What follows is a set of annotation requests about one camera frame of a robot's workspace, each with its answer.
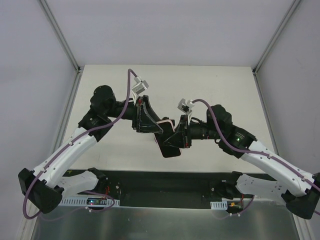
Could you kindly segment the phone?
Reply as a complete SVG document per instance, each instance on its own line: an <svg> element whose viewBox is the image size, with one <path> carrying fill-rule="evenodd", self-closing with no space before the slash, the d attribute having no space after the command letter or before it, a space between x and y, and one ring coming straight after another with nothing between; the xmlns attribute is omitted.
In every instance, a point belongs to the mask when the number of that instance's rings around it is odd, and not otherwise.
<svg viewBox="0 0 320 240"><path fill-rule="evenodd" d="M175 158L181 155L181 150L178 147L171 146L167 143L167 139L175 132L174 125L171 119L162 119L157 122L163 133L155 133L155 141L164 158Z"/></svg>

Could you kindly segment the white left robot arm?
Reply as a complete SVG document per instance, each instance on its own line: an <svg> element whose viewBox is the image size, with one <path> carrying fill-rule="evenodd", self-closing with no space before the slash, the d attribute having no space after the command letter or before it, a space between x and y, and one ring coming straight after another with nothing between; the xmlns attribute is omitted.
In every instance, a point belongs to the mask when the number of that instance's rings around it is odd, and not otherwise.
<svg viewBox="0 0 320 240"><path fill-rule="evenodd" d="M92 191L99 195L105 191L105 175L92 167L84 173L63 177L69 167L89 148L97 144L119 120L130 120L138 133L162 134L160 118L150 108L149 98L142 93L148 88L145 82L135 84L127 91L125 100L117 101L112 88L98 86L93 91L88 112L77 128L50 157L34 169L22 169L18 174L24 195L22 209L33 203L40 213L47 214L60 202L74 194Z"/></svg>

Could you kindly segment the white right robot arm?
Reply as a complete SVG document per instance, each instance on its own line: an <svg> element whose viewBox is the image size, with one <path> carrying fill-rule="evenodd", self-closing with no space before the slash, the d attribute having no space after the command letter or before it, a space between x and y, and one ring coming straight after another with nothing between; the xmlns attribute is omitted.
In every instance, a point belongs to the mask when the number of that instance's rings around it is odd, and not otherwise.
<svg viewBox="0 0 320 240"><path fill-rule="evenodd" d="M220 192L223 198L239 194L255 195L278 202L294 215L309 220L316 213L320 200L320 175L312 174L289 163L247 130L232 123L232 116L220 104L208 106L206 122L188 118L190 107L179 105L185 112L174 133L163 141L165 145L187 149L193 140L214 140L228 155L250 163L272 177L265 180L236 173Z"/></svg>

